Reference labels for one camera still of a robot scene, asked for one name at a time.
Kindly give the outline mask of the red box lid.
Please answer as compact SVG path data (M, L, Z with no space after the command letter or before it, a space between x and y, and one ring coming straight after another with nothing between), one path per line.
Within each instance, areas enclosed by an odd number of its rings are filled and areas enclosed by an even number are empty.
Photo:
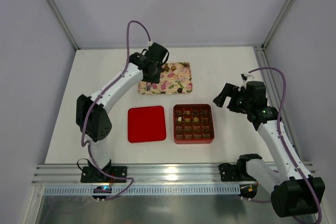
M128 110L130 143L157 142L165 139L166 122L162 106L145 106Z

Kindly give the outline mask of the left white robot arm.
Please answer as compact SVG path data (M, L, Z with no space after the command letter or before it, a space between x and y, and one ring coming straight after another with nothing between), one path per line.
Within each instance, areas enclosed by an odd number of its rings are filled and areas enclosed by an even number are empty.
M109 113L113 106L138 82L159 83L169 51L153 43L142 52L128 55L125 67L105 86L77 98L76 124L81 131L81 146L88 147L90 159L81 170L82 183L125 183L124 167L114 167L107 152L107 136L112 130Z

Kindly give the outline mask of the metal serving tongs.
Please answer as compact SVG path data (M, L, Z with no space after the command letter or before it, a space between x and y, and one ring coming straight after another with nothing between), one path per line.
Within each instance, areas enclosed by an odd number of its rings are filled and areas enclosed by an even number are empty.
M151 83L147 82L147 83L146 83L145 90L146 90L146 91L150 91L150 90L151 90L151 85L152 85Z

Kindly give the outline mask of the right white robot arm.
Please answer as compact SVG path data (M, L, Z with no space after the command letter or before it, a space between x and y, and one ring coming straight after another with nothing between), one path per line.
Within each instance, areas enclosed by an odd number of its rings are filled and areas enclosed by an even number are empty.
M222 107L229 98L227 108L245 114L266 143L275 162L276 171L256 154L239 157L240 174L258 181L270 195L270 202L279 217L318 214L321 221L321 200L325 184L313 177L294 150L285 132L278 110L268 105L266 87L260 81L246 81L242 87L226 83L213 102Z

